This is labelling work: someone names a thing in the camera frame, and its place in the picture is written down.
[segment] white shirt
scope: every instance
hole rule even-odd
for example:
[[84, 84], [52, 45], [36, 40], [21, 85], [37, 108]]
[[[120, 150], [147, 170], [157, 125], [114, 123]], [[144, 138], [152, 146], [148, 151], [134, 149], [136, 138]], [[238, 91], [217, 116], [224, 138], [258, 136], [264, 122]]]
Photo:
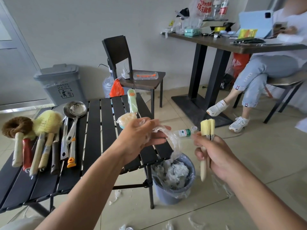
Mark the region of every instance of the white shirt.
[[[287, 26], [295, 26], [297, 28], [297, 35], [303, 36], [307, 40], [307, 12], [300, 15], [291, 15], [284, 17], [282, 15], [283, 9], [274, 12], [273, 20], [276, 22], [288, 22]], [[293, 50], [293, 51], [275, 51], [266, 53], [255, 53], [254, 55], [286, 55], [295, 58], [301, 68], [307, 62], [307, 49]]]

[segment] jeans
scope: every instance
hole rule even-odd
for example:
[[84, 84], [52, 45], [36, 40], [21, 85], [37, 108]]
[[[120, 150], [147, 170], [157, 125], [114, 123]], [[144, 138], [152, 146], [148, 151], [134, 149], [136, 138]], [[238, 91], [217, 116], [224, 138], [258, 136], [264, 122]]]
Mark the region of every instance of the jeans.
[[289, 77], [298, 70], [298, 63], [293, 57], [255, 55], [251, 57], [245, 69], [240, 73], [233, 88], [245, 91], [242, 100], [243, 106], [256, 107], [268, 77]]

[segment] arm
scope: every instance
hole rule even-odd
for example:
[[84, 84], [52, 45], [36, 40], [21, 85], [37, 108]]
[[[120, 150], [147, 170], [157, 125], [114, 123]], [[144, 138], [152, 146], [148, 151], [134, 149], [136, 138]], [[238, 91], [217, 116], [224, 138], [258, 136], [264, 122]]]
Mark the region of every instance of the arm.
[[163, 133], [151, 133], [158, 124], [158, 120], [149, 118], [131, 121], [79, 180], [67, 200], [36, 230], [94, 229], [123, 166], [135, 159], [142, 148], [166, 142]]
[[194, 144], [206, 147], [205, 154], [197, 148], [195, 155], [199, 160], [209, 155], [212, 171], [229, 185], [259, 229], [307, 229], [307, 222], [259, 181], [220, 137], [215, 136], [214, 141], [209, 141], [194, 135]]

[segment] gray door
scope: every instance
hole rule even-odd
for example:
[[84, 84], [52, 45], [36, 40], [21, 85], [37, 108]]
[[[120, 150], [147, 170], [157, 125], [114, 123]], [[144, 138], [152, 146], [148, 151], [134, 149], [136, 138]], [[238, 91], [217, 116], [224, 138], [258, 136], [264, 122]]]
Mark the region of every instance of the gray door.
[[50, 103], [33, 79], [37, 68], [7, 13], [0, 2], [0, 110]]

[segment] orange plastic bag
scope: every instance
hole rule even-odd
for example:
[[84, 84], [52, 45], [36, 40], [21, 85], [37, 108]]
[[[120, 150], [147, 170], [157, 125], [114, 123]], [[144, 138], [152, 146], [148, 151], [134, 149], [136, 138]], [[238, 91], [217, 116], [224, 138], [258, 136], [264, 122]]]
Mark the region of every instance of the orange plastic bag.
[[122, 88], [119, 80], [115, 79], [111, 92], [110, 92], [110, 97], [117, 97], [117, 96], [121, 96], [124, 94], [125, 94], [124, 89]]
[[232, 68], [233, 68], [233, 77], [237, 78], [239, 74], [243, 71], [245, 66], [248, 64], [251, 58], [250, 54], [238, 54], [233, 53], [233, 60], [232, 60]]

